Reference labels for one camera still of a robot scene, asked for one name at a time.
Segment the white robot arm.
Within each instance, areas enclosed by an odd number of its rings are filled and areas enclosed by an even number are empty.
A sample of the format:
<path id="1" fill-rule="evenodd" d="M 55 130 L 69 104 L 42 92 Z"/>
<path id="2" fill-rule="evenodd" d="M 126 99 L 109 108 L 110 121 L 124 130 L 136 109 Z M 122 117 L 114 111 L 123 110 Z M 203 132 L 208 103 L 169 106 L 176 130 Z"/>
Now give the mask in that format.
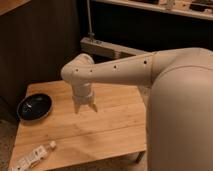
<path id="1" fill-rule="evenodd" d="M 212 50 L 162 50 L 99 64 L 81 53 L 61 77 L 78 105 L 93 100 L 93 83 L 149 87 L 148 171 L 213 171 Z"/>

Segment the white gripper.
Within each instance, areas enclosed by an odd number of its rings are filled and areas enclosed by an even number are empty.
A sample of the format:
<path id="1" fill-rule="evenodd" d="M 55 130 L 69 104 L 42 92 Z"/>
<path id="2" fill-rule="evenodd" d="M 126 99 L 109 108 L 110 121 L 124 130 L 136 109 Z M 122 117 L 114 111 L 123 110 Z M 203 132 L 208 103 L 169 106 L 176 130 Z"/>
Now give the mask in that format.
<path id="1" fill-rule="evenodd" d="M 87 105 L 87 104 L 89 104 L 89 107 L 91 109 L 93 109 L 95 112 L 98 112 L 97 106 L 94 103 L 94 93 L 93 92 L 91 92 L 87 95 L 76 95 L 76 94 L 74 94 L 72 96 L 72 98 L 73 98 L 73 101 L 75 103 L 74 104 L 74 111 L 75 111 L 76 114 L 79 113 L 81 105 Z"/>

